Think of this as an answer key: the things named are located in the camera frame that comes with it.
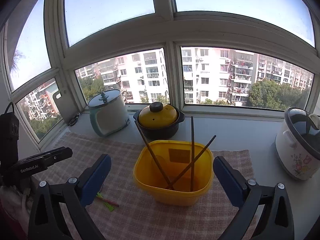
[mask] sky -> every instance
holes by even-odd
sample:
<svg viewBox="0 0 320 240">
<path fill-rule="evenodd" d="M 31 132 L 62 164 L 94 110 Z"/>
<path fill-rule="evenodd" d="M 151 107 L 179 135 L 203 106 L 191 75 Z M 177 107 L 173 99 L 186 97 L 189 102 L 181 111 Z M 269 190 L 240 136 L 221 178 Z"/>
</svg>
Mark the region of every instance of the sky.
<svg viewBox="0 0 320 240">
<path fill-rule="evenodd" d="M 221 11 L 277 25 L 314 46 L 310 13 L 302 0 L 176 0 L 178 11 Z M 50 68 L 44 38 L 44 0 L 38 0 L 20 35 L 24 57 L 11 72 L 13 90 Z M 65 0 L 69 45 L 126 19 L 154 13 L 153 0 Z"/>
</svg>

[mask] checkered cloth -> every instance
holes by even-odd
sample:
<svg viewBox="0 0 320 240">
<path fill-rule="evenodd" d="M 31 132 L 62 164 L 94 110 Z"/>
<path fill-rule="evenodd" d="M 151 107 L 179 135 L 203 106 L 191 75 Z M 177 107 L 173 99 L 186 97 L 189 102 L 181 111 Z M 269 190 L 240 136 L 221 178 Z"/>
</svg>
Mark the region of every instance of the checkered cloth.
<svg viewBox="0 0 320 240">
<path fill-rule="evenodd" d="M 70 177 L 79 177 L 101 154 L 109 154 L 112 158 L 111 171 L 101 194 L 117 202 L 120 207 L 110 212 L 97 198 L 86 206 L 87 212 L 106 239 L 217 239 L 237 213 L 238 208 L 230 204 L 216 177 L 208 193 L 191 207 L 156 202 L 132 181 L 132 170 L 143 145 L 66 133 L 55 148 L 61 146 L 73 150 L 72 158 L 36 174 L 37 179 L 46 180 L 50 184 L 65 183 Z M 248 150 L 212 153 L 214 156 L 224 156 L 246 179 L 253 178 Z M 61 209 L 73 238 L 81 239 L 65 204 L 61 204 Z M 254 218 L 244 239 L 251 237 L 255 226 Z"/>
</svg>

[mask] pink flower print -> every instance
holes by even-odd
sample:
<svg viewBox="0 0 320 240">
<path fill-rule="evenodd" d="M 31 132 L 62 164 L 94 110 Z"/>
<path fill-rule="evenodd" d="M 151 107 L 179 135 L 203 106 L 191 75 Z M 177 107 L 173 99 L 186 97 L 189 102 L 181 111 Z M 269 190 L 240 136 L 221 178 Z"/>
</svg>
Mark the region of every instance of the pink flower print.
<svg viewBox="0 0 320 240">
<path fill-rule="evenodd" d="M 311 157 L 307 155 L 307 156 L 304 158 L 303 163 L 304 163 L 304 164 L 309 164 L 309 162 L 311 162 L 311 161 L 312 161 Z"/>
</svg>

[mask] black lid knob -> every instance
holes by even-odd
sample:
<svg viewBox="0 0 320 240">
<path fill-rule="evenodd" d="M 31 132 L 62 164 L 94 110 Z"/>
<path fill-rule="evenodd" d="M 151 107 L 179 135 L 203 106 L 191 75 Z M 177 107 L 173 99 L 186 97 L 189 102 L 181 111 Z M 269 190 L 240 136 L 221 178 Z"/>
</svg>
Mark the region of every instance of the black lid knob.
<svg viewBox="0 0 320 240">
<path fill-rule="evenodd" d="M 153 102 L 150 104 L 149 108 L 151 112 L 157 113 L 163 109 L 163 104 L 161 102 Z"/>
</svg>

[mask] silver screw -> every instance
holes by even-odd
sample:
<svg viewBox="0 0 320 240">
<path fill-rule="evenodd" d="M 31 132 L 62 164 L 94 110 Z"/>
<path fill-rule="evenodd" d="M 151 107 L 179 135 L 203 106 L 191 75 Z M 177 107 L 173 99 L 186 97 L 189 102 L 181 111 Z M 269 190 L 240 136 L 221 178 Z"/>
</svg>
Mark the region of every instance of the silver screw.
<svg viewBox="0 0 320 240">
<path fill-rule="evenodd" d="M 248 184 L 251 185 L 251 186 L 254 186 L 254 185 L 256 185 L 257 183 L 256 183 L 256 181 L 255 181 L 254 179 L 249 179 L 249 180 L 248 180 Z"/>
<path fill-rule="evenodd" d="M 69 182 L 70 184 L 74 184 L 74 183 L 77 182 L 77 178 L 76 178 L 76 177 L 71 177 L 70 179 L 68 179 L 68 182 Z"/>
<path fill-rule="evenodd" d="M 41 181 L 41 182 L 39 183 L 39 186 L 40 186 L 40 187 L 44 187 L 45 185 L 47 185 L 47 182 L 46 182 L 45 180 L 43 180 L 43 181 Z"/>
<path fill-rule="evenodd" d="M 284 185 L 282 183 L 278 183 L 278 188 L 279 189 L 284 189 Z"/>
</svg>

